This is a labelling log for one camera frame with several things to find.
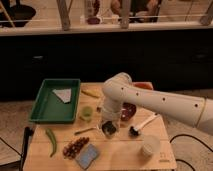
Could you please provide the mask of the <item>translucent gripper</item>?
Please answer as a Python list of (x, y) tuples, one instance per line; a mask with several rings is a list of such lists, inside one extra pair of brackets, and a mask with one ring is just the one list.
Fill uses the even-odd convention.
[(113, 135), (105, 135), (106, 138), (112, 138), (120, 129), (120, 115), (121, 112), (112, 112), (104, 107), (101, 109), (101, 119), (99, 123), (99, 128), (102, 131), (102, 125), (107, 122), (111, 121), (113, 125), (116, 127), (116, 132)]

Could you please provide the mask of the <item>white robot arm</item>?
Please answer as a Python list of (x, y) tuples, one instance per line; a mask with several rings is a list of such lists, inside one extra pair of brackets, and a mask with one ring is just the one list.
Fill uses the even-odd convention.
[(102, 85), (104, 100), (100, 127), (106, 136), (119, 131), (124, 103), (141, 106), (213, 136), (213, 100), (135, 87), (124, 72), (107, 79)]

